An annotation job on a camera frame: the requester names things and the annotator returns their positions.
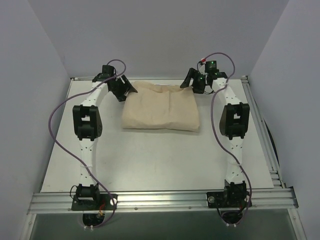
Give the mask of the beige surgical wrap cloth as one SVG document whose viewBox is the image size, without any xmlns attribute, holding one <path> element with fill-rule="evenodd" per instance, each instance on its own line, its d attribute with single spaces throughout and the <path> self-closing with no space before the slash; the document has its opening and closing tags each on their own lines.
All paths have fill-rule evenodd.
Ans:
<svg viewBox="0 0 320 240">
<path fill-rule="evenodd" d="M 142 80 L 132 86 L 137 92 L 126 97 L 121 118 L 124 129 L 199 131 L 200 115 L 192 87 Z"/>
</svg>

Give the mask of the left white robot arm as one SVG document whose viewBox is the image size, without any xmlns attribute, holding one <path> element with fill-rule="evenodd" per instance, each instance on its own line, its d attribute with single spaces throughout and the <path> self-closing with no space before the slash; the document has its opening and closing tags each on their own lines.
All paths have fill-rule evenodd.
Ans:
<svg viewBox="0 0 320 240">
<path fill-rule="evenodd" d="M 97 191 L 100 183 L 96 180 L 96 152 L 98 139 L 103 132 L 103 123 L 99 106 L 108 93 L 112 93 L 119 102 L 126 100 L 127 95 L 137 90 L 123 74 L 121 77 L 106 82 L 105 74 L 94 78 L 91 90 L 85 100 L 72 108 L 74 133 L 80 145 L 80 180 L 78 189 L 82 191 Z"/>
</svg>

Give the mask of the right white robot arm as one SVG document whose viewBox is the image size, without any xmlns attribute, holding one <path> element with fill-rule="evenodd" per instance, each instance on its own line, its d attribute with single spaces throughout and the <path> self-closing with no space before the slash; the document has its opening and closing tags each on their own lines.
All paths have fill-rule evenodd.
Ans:
<svg viewBox="0 0 320 240">
<path fill-rule="evenodd" d="M 227 75 L 224 72 L 218 70 L 200 72 L 190 68 L 180 88 L 192 86 L 195 94 L 204 94 L 206 86 L 210 86 L 214 99 L 219 98 L 223 105 L 219 132 L 225 137 L 227 144 L 223 146 L 219 140 L 217 141 L 227 153 L 222 200 L 225 205 L 232 207 L 240 201 L 240 198 L 247 197 L 246 175 L 242 170 L 242 150 L 249 126 L 250 107 L 238 99 L 226 80 Z"/>
</svg>

